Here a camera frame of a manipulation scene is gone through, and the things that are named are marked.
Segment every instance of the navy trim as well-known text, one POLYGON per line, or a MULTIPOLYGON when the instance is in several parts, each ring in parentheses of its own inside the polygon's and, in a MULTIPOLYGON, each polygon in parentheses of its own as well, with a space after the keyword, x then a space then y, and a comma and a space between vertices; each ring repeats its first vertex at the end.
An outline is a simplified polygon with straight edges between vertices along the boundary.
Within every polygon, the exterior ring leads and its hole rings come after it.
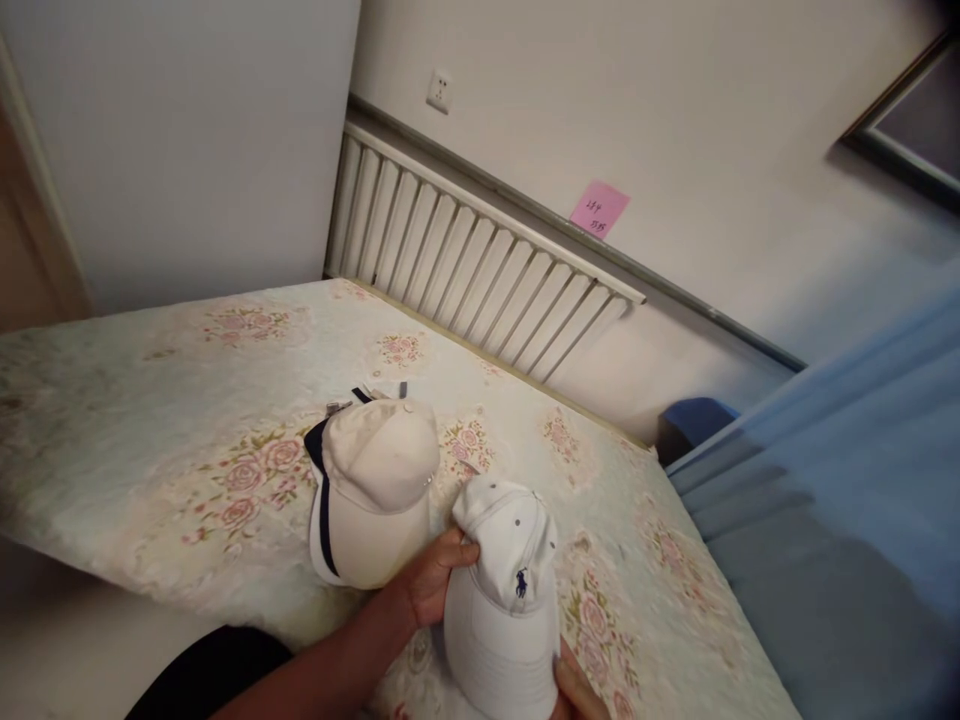
POLYGON ((353 394, 357 396, 357 399, 359 399, 364 405, 366 405, 368 402, 373 402, 373 398, 368 397, 360 388, 354 388, 351 392, 353 392, 353 394))
POLYGON ((313 461, 313 464, 320 470, 323 476, 323 482, 320 483, 320 550, 323 552, 323 561, 327 568, 337 577, 337 566, 333 562, 333 550, 330 547, 330 478, 327 477, 327 469, 323 466, 323 429, 327 426, 327 420, 314 427, 303 437, 303 446, 307 449, 307 454, 313 461))

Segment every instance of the blue curtain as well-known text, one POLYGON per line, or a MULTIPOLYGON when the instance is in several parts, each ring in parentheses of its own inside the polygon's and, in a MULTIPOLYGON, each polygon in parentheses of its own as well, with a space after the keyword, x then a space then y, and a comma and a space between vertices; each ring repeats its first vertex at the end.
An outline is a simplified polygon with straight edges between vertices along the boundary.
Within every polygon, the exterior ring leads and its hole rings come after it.
POLYGON ((805 718, 952 707, 960 289, 804 371, 668 474, 805 718))

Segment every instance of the floral mattress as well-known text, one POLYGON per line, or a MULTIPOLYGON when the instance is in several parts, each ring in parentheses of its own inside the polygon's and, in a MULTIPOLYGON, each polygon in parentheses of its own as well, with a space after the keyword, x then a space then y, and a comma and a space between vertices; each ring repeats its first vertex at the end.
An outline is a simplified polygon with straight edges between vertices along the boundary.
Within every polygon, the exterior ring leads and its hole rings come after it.
MULTIPOLYGON (((301 438, 401 380, 439 422, 435 531, 473 469, 552 509, 562 631, 614 717, 798 717, 654 453, 343 280, 0 337, 0 531, 303 647, 363 596, 311 567, 301 438)), ((374 711, 472 716, 438 632, 374 711)))

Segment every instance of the white radiator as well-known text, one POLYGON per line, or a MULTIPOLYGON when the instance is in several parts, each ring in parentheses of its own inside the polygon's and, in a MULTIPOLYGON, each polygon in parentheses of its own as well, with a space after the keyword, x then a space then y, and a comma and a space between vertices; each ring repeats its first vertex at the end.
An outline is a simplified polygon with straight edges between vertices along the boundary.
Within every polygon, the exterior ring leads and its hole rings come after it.
POLYGON ((326 272, 548 383, 642 293, 347 122, 326 272))

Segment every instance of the floor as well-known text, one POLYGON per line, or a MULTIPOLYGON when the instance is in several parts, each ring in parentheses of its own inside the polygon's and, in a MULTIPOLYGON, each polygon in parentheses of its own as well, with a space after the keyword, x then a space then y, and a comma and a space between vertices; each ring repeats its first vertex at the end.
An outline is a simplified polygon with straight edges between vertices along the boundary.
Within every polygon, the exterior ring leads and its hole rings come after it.
POLYGON ((216 626, 0 539, 0 717, 122 720, 216 626))

